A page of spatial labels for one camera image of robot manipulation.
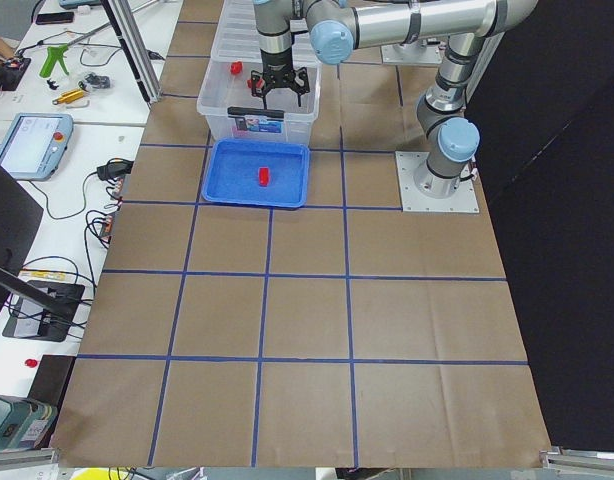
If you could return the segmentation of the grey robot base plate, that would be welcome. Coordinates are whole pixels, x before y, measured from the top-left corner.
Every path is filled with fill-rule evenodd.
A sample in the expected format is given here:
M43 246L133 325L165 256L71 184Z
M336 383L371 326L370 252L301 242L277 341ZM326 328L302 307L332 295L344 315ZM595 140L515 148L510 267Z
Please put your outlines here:
M396 170L405 213L478 214L473 176L466 164L458 177L444 179L427 165L428 152L396 151Z

